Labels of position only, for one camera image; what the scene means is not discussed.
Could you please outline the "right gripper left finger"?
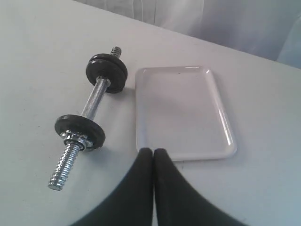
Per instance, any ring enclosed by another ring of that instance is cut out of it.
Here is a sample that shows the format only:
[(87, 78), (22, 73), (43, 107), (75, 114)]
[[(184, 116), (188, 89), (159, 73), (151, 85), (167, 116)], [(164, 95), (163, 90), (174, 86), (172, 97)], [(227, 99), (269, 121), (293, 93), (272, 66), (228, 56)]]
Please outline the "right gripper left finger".
[(117, 187), (76, 226), (151, 226), (152, 150), (143, 148)]

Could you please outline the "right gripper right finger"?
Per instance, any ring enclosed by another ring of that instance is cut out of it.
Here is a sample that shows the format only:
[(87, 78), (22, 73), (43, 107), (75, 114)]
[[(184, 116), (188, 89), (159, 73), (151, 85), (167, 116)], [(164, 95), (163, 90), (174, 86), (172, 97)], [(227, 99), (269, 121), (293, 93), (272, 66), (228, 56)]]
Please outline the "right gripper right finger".
[(153, 155), (154, 193), (159, 226), (238, 226), (240, 222), (201, 196), (175, 167), (167, 151)]

